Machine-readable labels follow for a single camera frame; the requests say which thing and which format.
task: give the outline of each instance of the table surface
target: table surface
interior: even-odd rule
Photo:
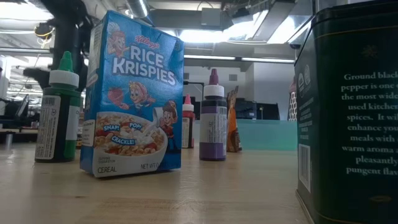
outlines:
[[[96,179],[74,162],[34,162],[34,144],[0,147],[0,223],[307,224],[295,197],[295,152],[228,153],[182,168]]]

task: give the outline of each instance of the green squeeze bottle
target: green squeeze bottle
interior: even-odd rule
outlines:
[[[75,159],[80,114],[79,76],[73,72],[72,55],[64,52],[58,70],[50,72],[50,87],[43,89],[36,162],[69,162]]]

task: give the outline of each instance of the cartoon elf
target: cartoon elf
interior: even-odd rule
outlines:
[[[114,22],[109,23],[108,32],[111,34],[108,38],[108,54],[115,53],[117,57],[122,57],[124,52],[129,50],[129,47],[126,47],[126,35]]]
[[[160,127],[166,133],[167,139],[169,140],[166,152],[178,150],[177,144],[174,140],[173,126],[172,126],[177,122],[177,118],[178,118],[177,104],[175,103],[174,100],[167,101],[163,106],[163,118],[160,119]]]
[[[134,103],[134,106],[141,113],[142,107],[148,107],[156,102],[149,94],[147,88],[144,84],[139,82],[129,82],[130,88],[130,99]],[[127,105],[125,103],[120,103],[119,107],[128,110],[132,105]]]

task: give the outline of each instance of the cereal box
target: cereal box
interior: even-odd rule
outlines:
[[[181,166],[183,42],[108,11],[91,32],[80,168],[95,177]]]

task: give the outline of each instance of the red squeeze bottle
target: red squeeze bottle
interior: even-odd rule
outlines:
[[[185,96],[185,103],[182,105],[182,147],[185,149],[193,149],[193,121],[195,114],[193,113],[193,105],[189,94]]]

